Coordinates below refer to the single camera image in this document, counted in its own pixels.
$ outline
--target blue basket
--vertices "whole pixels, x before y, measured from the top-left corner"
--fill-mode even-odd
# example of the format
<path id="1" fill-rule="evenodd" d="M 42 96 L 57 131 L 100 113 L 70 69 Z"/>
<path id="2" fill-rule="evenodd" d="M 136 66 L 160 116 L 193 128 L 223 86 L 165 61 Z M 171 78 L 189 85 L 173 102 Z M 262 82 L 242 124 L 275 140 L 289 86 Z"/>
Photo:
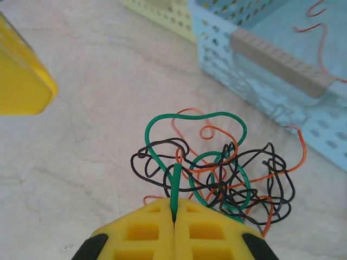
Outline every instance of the blue basket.
<path id="1" fill-rule="evenodd" d="M 322 30 L 300 34 L 293 26 L 307 28 L 325 22 L 329 26 L 325 66 L 336 77 L 347 76 L 347 34 L 342 33 L 347 1 L 321 4 L 315 12 L 329 8 L 319 16 L 306 17 L 306 10 L 316 2 L 190 0 L 188 7 L 201 68 L 281 126 L 300 127 L 311 147 L 347 171 L 347 84 L 335 81 L 320 98 L 312 98 L 230 47 L 231 34 L 241 27 L 318 66 Z"/>

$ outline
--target yellow plastic part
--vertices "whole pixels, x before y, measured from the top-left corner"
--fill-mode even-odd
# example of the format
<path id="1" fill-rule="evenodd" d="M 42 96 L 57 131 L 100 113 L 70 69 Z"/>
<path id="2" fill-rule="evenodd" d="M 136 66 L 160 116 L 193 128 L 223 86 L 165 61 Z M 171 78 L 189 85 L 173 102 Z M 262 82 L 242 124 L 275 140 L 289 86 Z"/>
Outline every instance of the yellow plastic part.
<path id="1" fill-rule="evenodd" d="M 187 199 L 178 201 L 175 222 L 177 260 L 254 260 L 242 234 L 261 234 L 251 227 Z"/>
<path id="2" fill-rule="evenodd" d="M 0 12 L 0 115 L 40 113 L 57 91 L 38 57 Z"/>
<path id="3" fill-rule="evenodd" d="M 187 0 L 124 0 L 123 3 L 153 22 L 196 43 Z"/>
<path id="4" fill-rule="evenodd" d="M 187 199 L 159 199 L 98 230 L 108 240 L 98 260 L 254 260 L 242 234 L 260 233 Z"/>
<path id="5" fill-rule="evenodd" d="M 174 260 L 170 200 L 161 199 L 96 230 L 108 240 L 98 260 Z"/>

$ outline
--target green wire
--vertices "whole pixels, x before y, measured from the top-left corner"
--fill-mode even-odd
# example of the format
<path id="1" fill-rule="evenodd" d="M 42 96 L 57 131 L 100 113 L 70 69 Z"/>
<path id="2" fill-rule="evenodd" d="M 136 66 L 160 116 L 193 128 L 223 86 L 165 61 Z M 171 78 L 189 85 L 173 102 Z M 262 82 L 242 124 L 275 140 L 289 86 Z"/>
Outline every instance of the green wire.
<path id="1" fill-rule="evenodd" d="M 217 152 L 217 151 L 210 151 L 210 152 L 206 152 L 206 153 L 203 153 L 203 154 L 200 154 L 199 156 L 197 156 L 194 160 L 193 160 L 193 163 L 194 164 L 197 164 L 201 159 L 207 157 L 207 156 L 211 156 L 211 155 L 215 155 L 216 156 L 216 159 L 214 160 L 214 163 L 217 163 L 220 159 L 221 159 L 221 152 Z M 189 167 L 189 169 L 193 170 L 194 169 L 194 166 L 191 165 Z M 237 166 L 237 169 L 240 171 L 240 173 L 242 174 L 243 176 L 243 179 L 245 180 L 245 186 L 247 189 L 250 189 L 250 182 L 249 182 L 249 179 L 244 171 L 244 169 L 238 165 Z M 194 181 L 189 178 L 188 179 L 189 181 L 189 185 L 191 188 L 195 188 L 195 184 L 194 184 Z M 212 183 L 215 183 L 215 177 L 213 175 L 213 173 L 211 172 L 211 182 Z M 198 201 L 203 205 L 203 206 L 208 206 L 208 203 L 200 196 L 200 194 L 198 193 L 198 191 L 193 191 L 195 197 L 198 199 Z M 247 195 L 246 195 L 246 198 L 245 198 L 245 202 L 239 207 L 240 210 L 243 210 L 247 207 L 248 203 L 250 202 L 250 192 L 248 191 L 247 192 Z M 223 204 L 223 206 L 225 206 L 227 209 L 231 210 L 231 211 L 237 211 L 239 210 L 238 208 L 236 207 L 232 207 L 228 204 Z M 240 222 L 243 222 L 242 219 L 240 218 L 236 218 L 236 217 L 232 217 L 232 219 L 236 219 Z"/>
<path id="2" fill-rule="evenodd" d="M 170 210 L 172 214 L 172 221 L 175 223 L 177 210 L 178 210 L 178 192 L 179 192 L 179 182 L 181 180 L 181 170 L 182 164 L 175 164 L 173 166 L 173 177 L 171 184 L 171 194 L 170 194 Z"/>
<path id="3" fill-rule="evenodd" d="M 246 135 L 247 135 L 246 124 L 245 124 L 245 122 L 242 121 L 241 118 L 239 118 L 238 116 L 236 116 L 232 113 L 228 113 L 228 112 L 216 112 L 216 113 L 211 113 L 211 114 L 206 114 L 206 115 L 180 115 L 180 114 L 158 115 L 155 118 L 153 118 L 146 127 L 145 143 L 146 143 L 146 145 L 149 145 L 151 143 L 150 142 L 150 130 L 151 130 L 152 126 L 161 119 L 177 118 L 177 119 L 186 119 L 186 120 L 202 120 L 202 119 L 207 119 L 207 118 L 214 118 L 216 116 L 221 116 L 221 115 L 235 119 L 242 126 L 243 135 L 240 138 L 239 142 L 237 143 L 237 145 L 240 146 L 243 143 L 243 141 L 245 140 Z M 148 148 L 148 151 L 152 155 L 153 159 L 157 162 L 159 167 L 163 170 L 163 172 L 165 172 L 167 168 L 166 168 L 165 164 L 162 162 L 162 160 L 158 157 L 158 155 L 154 152 L 153 148 L 152 147 Z M 171 182 L 172 174 L 170 172 L 168 173 L 168 178 L 169 178 L 169 181 Z"/>

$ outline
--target marble floor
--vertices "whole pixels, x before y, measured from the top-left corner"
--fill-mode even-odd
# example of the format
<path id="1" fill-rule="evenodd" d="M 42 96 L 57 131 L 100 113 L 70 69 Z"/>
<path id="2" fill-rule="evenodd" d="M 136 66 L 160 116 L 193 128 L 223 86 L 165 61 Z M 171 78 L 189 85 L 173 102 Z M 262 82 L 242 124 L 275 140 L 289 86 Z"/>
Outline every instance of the marble floor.
<path id="1" fill-rule="evenodd" d="M 0 259 L 71 259 L 95 229 L 163 195 L 130 168 L 158 114 L 229 111 L 248 125 L 241 149 L 271 141 L 288 165 L 301 158 L 297 136 L 200 71 L 194 44 L 119 0 L 4 0 L 0 9 L 60 86 L 42 114 L 0 118 Z M 226 121 L 213 123 L 237 129 Z M 197 151 L 207 148 L 202 125 L 178 125 Z M 175 136 L 170 121 L 151 136 Z M 291 176 L 293 212 L 271 227 L 269 245 L 281 260 L 347 259 L 347 174 L 309 148 Z"/>

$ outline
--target gray handle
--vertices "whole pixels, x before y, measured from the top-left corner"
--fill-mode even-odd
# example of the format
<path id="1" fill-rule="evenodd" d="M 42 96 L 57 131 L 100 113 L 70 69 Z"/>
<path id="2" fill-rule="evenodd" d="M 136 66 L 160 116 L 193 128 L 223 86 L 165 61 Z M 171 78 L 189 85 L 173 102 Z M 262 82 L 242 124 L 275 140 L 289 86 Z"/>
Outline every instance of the gray handle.
<path id="1" fill-rule="evenodd" d="M 239 28 L 234 31 L 230 45 L 235 51 L 314 99 L 320 98 L 335 81 L 332 76 L 323 73 L 319 68 L 296 58 L 247 30 Z"/>

